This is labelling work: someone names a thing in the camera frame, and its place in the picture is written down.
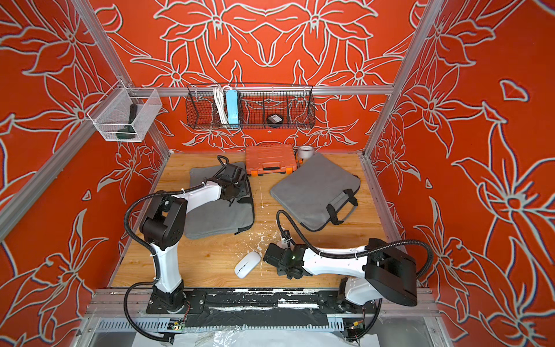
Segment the grey duct tape roll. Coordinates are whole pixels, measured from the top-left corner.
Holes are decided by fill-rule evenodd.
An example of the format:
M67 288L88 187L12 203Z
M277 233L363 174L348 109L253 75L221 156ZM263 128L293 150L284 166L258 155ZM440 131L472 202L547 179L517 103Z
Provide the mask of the grey duct tape roll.
M296 151L296 157L299 160L310 159L315 154L315 149L309 145L299 146Z

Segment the small black square device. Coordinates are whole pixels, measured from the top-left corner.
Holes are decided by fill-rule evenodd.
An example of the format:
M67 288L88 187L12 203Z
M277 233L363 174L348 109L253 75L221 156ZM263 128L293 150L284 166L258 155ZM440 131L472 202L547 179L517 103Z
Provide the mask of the small black square device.
M266 118L267 125L270 128L279 128L284 124L283 117L279 114L271 114Z

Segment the grey laptop bag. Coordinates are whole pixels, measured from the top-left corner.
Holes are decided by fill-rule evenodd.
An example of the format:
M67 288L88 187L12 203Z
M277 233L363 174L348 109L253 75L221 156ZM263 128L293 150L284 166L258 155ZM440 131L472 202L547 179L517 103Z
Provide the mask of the grey laptop bag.
M254 225L254 200L246 179L240 195L233 203L227 200L209 202L186 215L184 235L203 239L220 234L240 234Z
M345 222L338 214L351 205L351 214L358 207L356 198L361 179L333 163L322 154L315 154L299 169L271 188L271 196L305 229L317 232L328 224Z

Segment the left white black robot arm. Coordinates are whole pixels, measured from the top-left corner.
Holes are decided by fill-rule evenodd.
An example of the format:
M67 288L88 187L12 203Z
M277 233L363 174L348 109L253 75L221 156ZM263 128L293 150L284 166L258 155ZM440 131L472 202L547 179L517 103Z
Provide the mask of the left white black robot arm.
M151 282L140 281L127 288L123 299L124 315L138 334L163 346L172 346L176 335L153 335L141 328L130 315L129 296L138 287L150 286L153 298L166 311L179 312L187 303L177 250L184 234L187 214L218 200L228 201L232 205L243 197L241 191L248 185L245 169L230 163L225 156L218 156L218 161L220 168L200 184L177 191L159 190L151 193L133 202L124 214L126 233L150 252L155 269L155 277ZM138 227L143 235L139 237L132 230L129 220L134 209L146 200L151 203Z

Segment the clear acrylic wall box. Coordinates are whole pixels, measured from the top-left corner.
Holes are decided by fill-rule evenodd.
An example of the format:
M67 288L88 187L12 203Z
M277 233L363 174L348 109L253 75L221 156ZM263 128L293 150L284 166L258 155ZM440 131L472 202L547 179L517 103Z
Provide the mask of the clear acrylic wall box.
M131 104L138 106L137 117L132 123L137 137L131 140L118 140L116 133L127 124ZM119 80L98 99L87 112L87 116L104 140L141 143L153 125L162 105L156 89L140 88L135 91L133 88L127 88Z

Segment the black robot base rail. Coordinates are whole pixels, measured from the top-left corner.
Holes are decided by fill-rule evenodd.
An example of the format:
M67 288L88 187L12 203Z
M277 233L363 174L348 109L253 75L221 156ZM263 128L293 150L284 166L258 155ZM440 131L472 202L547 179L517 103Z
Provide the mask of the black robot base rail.
M351 304L338 289L196 288L184 290L176 312L150 298L148 315L180 318L186 328L290 328L339 331L353 321L370 318L376 304Z

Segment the dark green flashlight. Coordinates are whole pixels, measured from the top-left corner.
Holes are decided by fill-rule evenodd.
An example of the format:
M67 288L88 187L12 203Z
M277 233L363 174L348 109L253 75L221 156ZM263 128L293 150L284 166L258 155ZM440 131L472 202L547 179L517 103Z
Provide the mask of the dark green flashlight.
M129 111L128 122L123 128L118 130L116 133L116 138L118 140L131 140L137 137L136 131L134 130L132 123L137 117L138 106L137 104L131 104L129 107L130 107L129 108L130 111Z

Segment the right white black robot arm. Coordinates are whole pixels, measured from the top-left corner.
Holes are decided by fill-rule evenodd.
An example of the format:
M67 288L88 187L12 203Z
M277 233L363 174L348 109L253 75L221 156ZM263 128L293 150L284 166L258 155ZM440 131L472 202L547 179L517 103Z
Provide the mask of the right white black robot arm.
M434 252L424 241L406 239L387 243L370 238L365 246L352 249L315 247L303 235L293 218L284 210L276 213L276 223L285 247L271 243L263 261L276 268L279 276L300 279L304 276L344 276L338 299L366 311L375 301L369 322L347 329L344 338L358 343L370 332L380 315L382 303L405 307L418 304L417 280L432 267Z

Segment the light blue power bank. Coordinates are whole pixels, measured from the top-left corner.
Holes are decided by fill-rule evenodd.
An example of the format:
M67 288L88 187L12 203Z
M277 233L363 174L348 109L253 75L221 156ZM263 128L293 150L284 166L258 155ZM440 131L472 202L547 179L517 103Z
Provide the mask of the light blue power bank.
M238 127L239 125L239 102L238 92L231 89L225 92L225 99L227 105L228 124L230 127Z

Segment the white computer mouse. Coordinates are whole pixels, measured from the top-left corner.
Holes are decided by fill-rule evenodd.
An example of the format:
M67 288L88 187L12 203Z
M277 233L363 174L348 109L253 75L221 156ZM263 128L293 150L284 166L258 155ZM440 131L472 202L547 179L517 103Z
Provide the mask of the white computer mouse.
M258 252L246 254L234 268L234 273L240 279L248 276L261 262L262 258Z

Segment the orange tool case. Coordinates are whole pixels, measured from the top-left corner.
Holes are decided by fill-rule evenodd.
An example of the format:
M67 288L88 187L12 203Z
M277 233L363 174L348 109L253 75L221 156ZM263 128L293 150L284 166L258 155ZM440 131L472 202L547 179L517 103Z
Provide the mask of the orange tool case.
M297 168L292 145L257 145L246 148L246 171L249 176L291 174Z

